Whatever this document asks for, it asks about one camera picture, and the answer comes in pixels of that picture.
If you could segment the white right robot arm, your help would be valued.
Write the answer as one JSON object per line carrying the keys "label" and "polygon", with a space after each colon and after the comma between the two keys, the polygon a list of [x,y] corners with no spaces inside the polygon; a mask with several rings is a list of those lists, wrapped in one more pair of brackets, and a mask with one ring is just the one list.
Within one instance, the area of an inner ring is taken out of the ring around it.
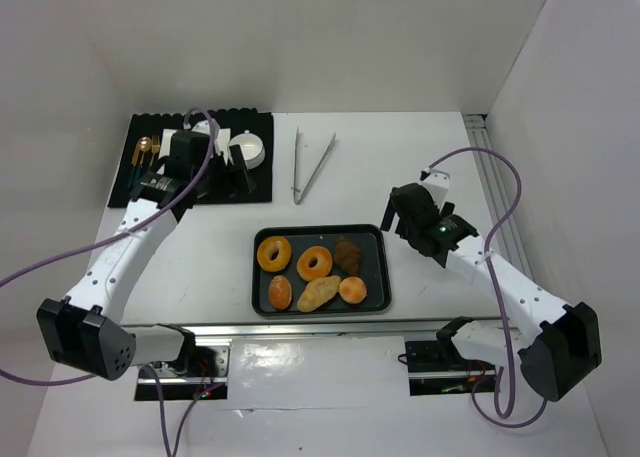
{"label": "white right robot arm", "polygon": [[446,185],[410,183],[391,191],[383,230],[395,231],[421,255],[466,280],[481,294],[503,301],[516,330],[459,317],[437,334],[455,356],[496,367],[519,366],[530,388],[557,402],[602,362],[599,323],[586,303],[570,305],[545,291],[516,267],[485,248],[485,240],[462,217],[436,203]]}

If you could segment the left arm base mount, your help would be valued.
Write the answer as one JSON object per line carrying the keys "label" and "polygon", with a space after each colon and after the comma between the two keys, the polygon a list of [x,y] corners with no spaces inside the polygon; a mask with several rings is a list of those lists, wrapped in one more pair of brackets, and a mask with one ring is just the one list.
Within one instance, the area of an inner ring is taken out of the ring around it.
{"label": "left arm base mount", "polygon": [[203,401],[222,401],[228,397],[230,354],[230,340],[205,339],[186,370],[175,370],[165,362],[153,362],[151,367],[166,401],[187,402],[196,395]]}

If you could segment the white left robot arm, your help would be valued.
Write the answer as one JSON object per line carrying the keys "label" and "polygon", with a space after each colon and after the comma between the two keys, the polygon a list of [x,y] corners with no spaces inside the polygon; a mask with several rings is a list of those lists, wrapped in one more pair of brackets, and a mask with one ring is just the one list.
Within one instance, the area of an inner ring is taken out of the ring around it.
{"label": "white left robot arm", "polygon": [[194,364],[193,332],[173,324],[127,330],[121,320],[149,261],[199,198],[254,190],[244,145],[218,134],[174,132],[168,154],[135,182],[94,264],[64,298],[42,302],[36,318],[53,361],[110,381],[132,366],[164,362],[184,372]]}

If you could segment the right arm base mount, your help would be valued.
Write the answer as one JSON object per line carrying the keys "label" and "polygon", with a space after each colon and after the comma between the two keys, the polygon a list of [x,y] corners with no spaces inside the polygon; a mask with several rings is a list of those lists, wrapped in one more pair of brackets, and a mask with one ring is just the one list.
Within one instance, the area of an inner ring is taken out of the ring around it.
{"label": "right arm base mount", "polygon": [[407,368],[411,396],[468,394],[476,384],[480,393],[492,393],[495,368],[446,354],[435,340],[406,341],[397,360]]}

